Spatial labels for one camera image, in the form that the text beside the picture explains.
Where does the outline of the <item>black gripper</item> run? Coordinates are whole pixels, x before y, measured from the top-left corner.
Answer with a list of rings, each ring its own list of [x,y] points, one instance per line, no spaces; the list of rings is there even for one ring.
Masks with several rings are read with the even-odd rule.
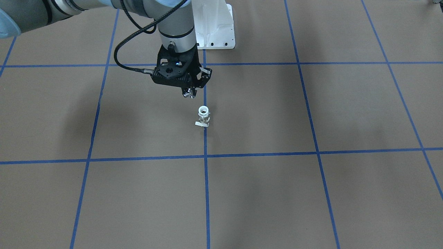
[[[156,84],[197,90],[205,87],[212,72],[212,69],[201,66],[197,45],[178,53],[175,45],[170,44],[168,48],[160,47],[156,67],[150,76]]]

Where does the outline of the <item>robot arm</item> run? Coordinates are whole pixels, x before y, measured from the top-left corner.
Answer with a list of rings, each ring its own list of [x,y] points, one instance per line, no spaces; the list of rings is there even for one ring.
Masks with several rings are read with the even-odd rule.
[[[135,31],[114,47],[115,64],[127,71],[147,74],[159,85],[177,87],[194,98],[206,86],[212,69],[202,66],[192,2],[190,0],[2,0],[1,38],[17,37],[66,19],[121,10]],[[119,61],[120,50],[142,34],[158,33],[161,44],[153,69]]]

